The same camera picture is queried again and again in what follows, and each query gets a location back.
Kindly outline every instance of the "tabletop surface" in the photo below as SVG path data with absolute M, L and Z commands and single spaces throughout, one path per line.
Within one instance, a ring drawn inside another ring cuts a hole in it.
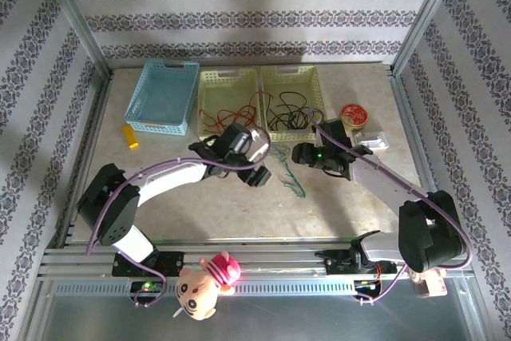
M 390 147 L 375 153 L 411 182 L 418 176 L 383 64 L 317 65 L 327 118 L 337 117 L 349 103 L 366 108 L 364 132 L 385 132 Z M 182 156 L 198 141 L 196 106 L 183 137 L 136 132 L 140 143 L 128 148 L 122 133 L 124 114 L 141 69 L 117 69 L 89 168 L 89 183 L 105 164 L 136 170 Z M 296 143 L 288 144 L 291 148 Z M 291 171 L 306 191 L 298 198 L 283 186 L 284 167 L 266 160 L 272 178 L 262 188 L 250 188 L 235 175 L 211 177 L 160 194 L 141 205 L 135 225 L 153 240 L 240 238 L 310 238 L 356 236 L 380 229 L 394 232 L 397 217 L 375 196 L 348 180 L 328 177 L 318 169 L 293 164 Z M 73 224 L 71 241 L 89 239 L 81 217 Z

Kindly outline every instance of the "patterned wallpaper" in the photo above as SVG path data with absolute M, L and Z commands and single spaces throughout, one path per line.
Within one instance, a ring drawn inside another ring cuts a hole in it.
M 293 56 L 390 64 L 423 0 L 77 0 L 113 65 Z
M 69 203 L 99 77 L 56 0 L 0 0 L 0 340 Z
M 511 339 L 509 36 L 509 0 L 443 0 L 402 73 L 434 179 L 475 247 L 497 339 Z

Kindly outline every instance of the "red wire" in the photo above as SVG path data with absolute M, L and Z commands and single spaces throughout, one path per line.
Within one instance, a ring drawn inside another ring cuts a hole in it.
M 264 94 L 268 95 L 270 98 L 273 98 L 273 96 L 271 94 L 269 94 L 268 92 L 257 91 L 250 97 L 248 104 L 244 105 L 243 107 L 238 109 L 236 112 L 230 111 L 228 109 L 221 109 L 220 111 L 218 111 L 216 113 L 216 119 L 214 117 L 208 115 L 203 109 L 201 109 L 199 111 L 199 113 L 203 114 L 204 116 L 206 116 L 208 119 L 210 119 L 212 121 L 212 124 L 208 124 L 203 119 L 202 123 L 206 127 L 215 129 L 215 131 L 205 129 L 205 132 L 220 134 L 232 122 L 239 122 L 240 124 L 243 125 L 243 127 L 256 125 L 257 108 L 252 105 L 252 101 L 254 99 L 254 96 L 259 93 L 264 93 Z

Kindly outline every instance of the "pink plush toy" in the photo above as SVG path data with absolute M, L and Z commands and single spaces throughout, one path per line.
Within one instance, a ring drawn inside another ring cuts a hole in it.
M 176 295 L 181 308 L 174 317 L 184 310 L 193 319 L 208 319 L 215 314 L 218 295 L 232 295 L 234 287 L 241 274 L 240 265 L 222 252 L 207 261 L 200 259 L 201 271 L 183 268 L 176 283 Z

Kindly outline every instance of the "yellow object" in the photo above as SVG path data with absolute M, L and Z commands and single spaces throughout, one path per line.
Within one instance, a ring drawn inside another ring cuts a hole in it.
M 133 128 L 131 125 L 127 124 L 124 127 L 122 127 L 122 132 L 125 135 L 126 143 L 128 143 L 128 147 L 131 149 L 138 147 L 138 140 L 135 136 L 135 131 L 133 131 Z

